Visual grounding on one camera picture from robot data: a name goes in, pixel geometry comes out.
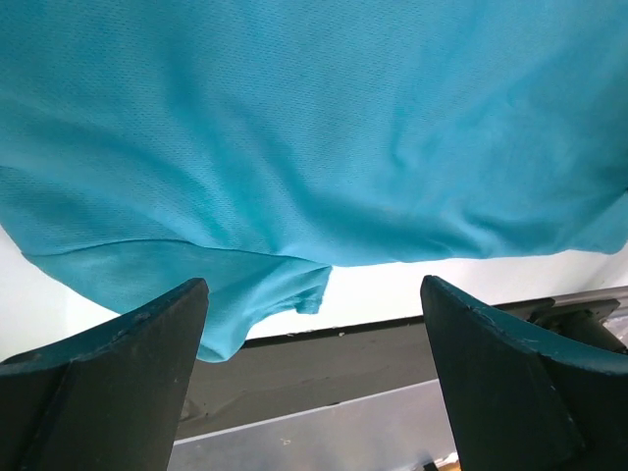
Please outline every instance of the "blue fabric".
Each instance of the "blue fabric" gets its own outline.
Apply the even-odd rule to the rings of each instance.
[[[620,249],[628,2],[38,0],[0,16],[0,223],[119,312],[207,279],[199,357],[331,265]]]

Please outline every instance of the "white surface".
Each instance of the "white surface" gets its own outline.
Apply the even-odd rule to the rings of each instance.
[[[336,268],[318,315],[278,314],[255,326],[249,337],[419,315],[425,275],[439,275],[490,304],[611,288],[628,285],[628,247],[612,256],[569,251],[549,257]],[[0,360],[113,316],[26,262],[0,230]]]

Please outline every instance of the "teal cloth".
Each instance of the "teal cloth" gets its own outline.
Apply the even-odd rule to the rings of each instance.
[[[627,1],[3,7],[0,224],[118,312],[205,278],[201,359],[332,265],[628,236]]]

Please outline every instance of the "gray panel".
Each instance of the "gray panel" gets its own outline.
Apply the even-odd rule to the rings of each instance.
[[[413,471],[455,451],[437,380],[175,442],[169,471]]]

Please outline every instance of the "garment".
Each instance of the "garment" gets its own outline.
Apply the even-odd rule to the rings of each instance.
[[[623,0],[9,2],[0,224],[118,312],[205,278],[208,361],[316,312],[333,265],[610,253],[627,18]]]

